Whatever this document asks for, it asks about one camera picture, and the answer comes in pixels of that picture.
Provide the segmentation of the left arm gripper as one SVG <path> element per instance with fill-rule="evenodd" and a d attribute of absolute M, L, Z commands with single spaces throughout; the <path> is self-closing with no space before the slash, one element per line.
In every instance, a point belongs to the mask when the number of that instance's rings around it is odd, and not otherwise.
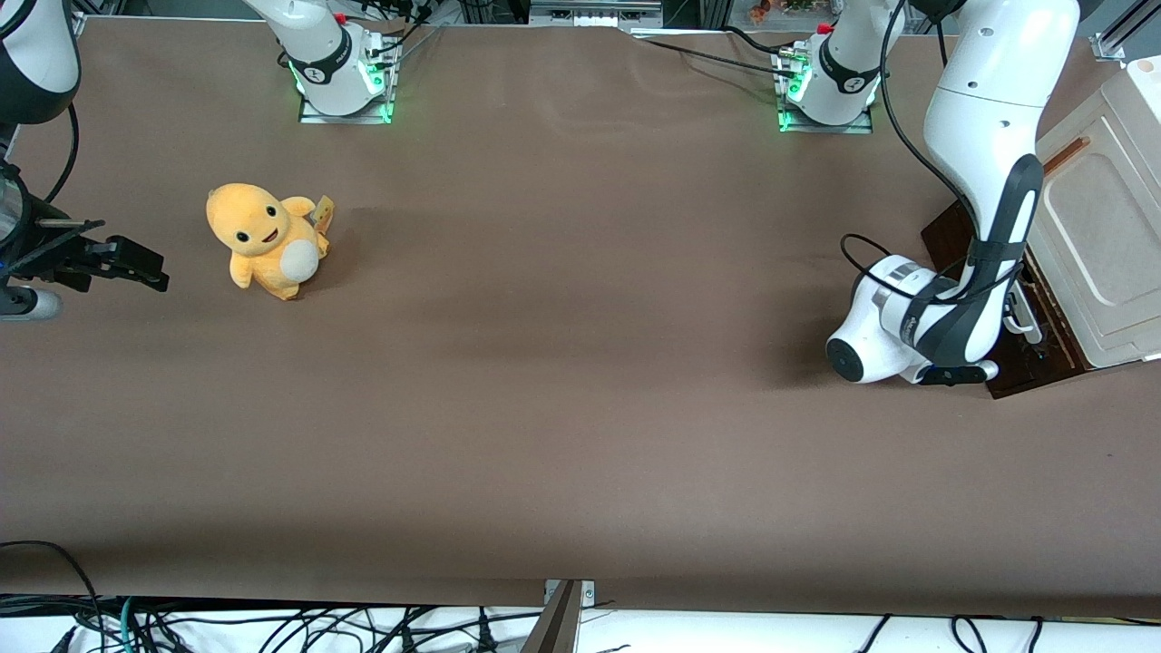
<path fill-rule="evenodd" d="M 1002 323 L 1014 335 L 1041 335 L 1039 320 L 1034 315 L 1027 295 L 1021 286 L 1010 286 L 1005 294 Z"/>

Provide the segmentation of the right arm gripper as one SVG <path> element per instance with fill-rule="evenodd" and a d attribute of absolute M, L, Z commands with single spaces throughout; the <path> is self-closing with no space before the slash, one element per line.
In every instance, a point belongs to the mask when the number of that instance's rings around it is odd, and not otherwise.
<path fill-rule="evenodd" d="M 7 278 L 59 284 L 75 292 L 91 289 L 91 278 L 127 278 L 154 292 L 170 289 L 163 272 L 163 254 L 124 236 L 109 239 L 109 260 L 91 247 L 103 247 L 84 234 L 104 227 L 104 220 L 50 218 L 41 227 L 36 218 L 7 221 Z"/>

